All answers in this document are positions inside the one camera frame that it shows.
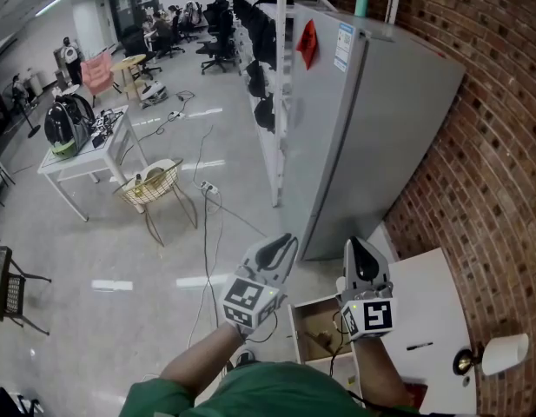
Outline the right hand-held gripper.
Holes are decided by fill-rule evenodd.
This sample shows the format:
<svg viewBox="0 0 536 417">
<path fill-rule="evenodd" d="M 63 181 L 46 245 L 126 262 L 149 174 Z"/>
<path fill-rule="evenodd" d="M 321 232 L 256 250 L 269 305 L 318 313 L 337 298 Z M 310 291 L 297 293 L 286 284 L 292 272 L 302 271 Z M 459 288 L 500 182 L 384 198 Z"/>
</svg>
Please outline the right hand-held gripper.
<svg viewBox="0 0 536 417">
<path fill-rule="evenodd" d="M 374 245 L 352 236 L 344 248 L 344 275 L 337 279 L 335 298 L 350 340 L 391 332 L 397 300 L 386 257 Z"/>
</svg>

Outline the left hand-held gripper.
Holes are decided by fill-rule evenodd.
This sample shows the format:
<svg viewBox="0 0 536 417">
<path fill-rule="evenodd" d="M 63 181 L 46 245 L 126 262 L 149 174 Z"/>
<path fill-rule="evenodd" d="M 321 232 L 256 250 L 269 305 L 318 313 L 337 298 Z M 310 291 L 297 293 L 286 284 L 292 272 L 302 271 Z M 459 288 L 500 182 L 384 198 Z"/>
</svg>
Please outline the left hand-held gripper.
<svg viewBox="0 0 536 417">
<path fill-rule="evenodd" d="M 225 320 L 251 335 L 286 300 L 284 283 L 298 251 L 296 236 L 270 236 L 252 245 L 222 292 Z"/>
</svg>

